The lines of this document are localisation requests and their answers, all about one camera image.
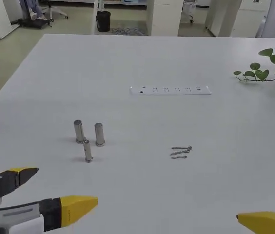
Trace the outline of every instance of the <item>gray floor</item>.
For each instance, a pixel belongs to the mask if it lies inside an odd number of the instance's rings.
[[[55,22],[43,30],[18,28],[6,38],[0,40],[0,89],[5,85],[20,63],[45,33],[54,34],[89,34],[92,18],[91,7],[60,7],[69,15],[69,19],[54,16]],[[145,10],[108,9],[112,13],[111,28],[140,27],[145,30]],[[195,12],[195,23],[181,23],[179,36],[209,37],[203,23],[208,10],[198,8]]]

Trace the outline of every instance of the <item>cable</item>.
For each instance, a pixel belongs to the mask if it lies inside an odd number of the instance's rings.
[[[140,28],[113,28],[111,33],[115,35],[144,36],[145,33]]]

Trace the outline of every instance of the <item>white table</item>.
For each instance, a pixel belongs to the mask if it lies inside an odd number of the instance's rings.
[[[45,35],[0,91],[0,171],[38,173],[3,200],[99,203],[57,234],[246,234],[236,214],[275,211],[275,82],[232,71],[275,39]],[[208,85],[205,96],[131,96],[136,85]],[[86,136],[106,146],[84,162]],[[172,146],[191,145],[172,160]]]

